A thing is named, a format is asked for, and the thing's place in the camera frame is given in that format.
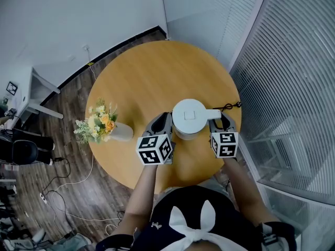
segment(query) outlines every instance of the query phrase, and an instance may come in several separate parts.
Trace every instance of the window blinds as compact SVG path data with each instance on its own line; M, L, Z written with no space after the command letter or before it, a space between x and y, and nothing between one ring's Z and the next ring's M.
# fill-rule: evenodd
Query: window blinds
M231 74L241 135L259 182L335 205L335 0L265 0ZM328 250L335 211L269 190L302 229L302 250Z
M164 0L169 36L204 49L230 69L262 1Z

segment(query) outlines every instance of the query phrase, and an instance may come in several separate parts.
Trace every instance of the desk leg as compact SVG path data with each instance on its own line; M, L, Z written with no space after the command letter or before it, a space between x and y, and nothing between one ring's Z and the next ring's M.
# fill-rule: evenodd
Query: desk leg
M45 80L44 78L42 78L41 76L39 76L38 74L32 72L33 77L36 77L43 86L45 86L46 88L50 89L51 91L56 92L57 94L59 94L61 91L55 87L53 84L49 83L47 80Z
M56 111L53 111L53 110L50 110L46 107L43 107L37 103L34 103L34 102L30 102L29 105L28 105L30 108L32 109L35 109L35 110L38 110L38 111L41 111L41 112L44 112L48 115L51 115L51 116L54 116L54 117L57 117L59 119L63 119L64 118L64 115L56 112Z
M16 179L0 179L0 182L16 182Z
M31 113L34 113L34 114L38 115L38 111L37 110L31 109L29 107L26 109L26 111L29 111Z

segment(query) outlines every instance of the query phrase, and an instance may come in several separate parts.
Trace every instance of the white electric kettle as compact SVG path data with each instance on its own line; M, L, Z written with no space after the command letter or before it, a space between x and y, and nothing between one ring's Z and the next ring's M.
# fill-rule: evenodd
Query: white electric kettle
M184 99L174 106L172 120L175 132L183 140L192 140L206 126L209 119L220 119L220 110L207 110L195 99Z

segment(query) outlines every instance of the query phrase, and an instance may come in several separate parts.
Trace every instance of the white wall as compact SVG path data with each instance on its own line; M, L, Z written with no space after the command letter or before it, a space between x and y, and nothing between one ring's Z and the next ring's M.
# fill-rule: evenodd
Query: white wall
M59 86L88 62L83 45L94 59L157 25L162 0L0 0L0 98L17 66Z

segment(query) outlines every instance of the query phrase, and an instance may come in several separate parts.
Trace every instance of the kettle handle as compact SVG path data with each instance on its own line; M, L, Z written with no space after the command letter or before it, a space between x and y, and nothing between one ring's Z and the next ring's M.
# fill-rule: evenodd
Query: kettle handle
M209 119L220 119L221 111L220 110L206 110L207 120Z

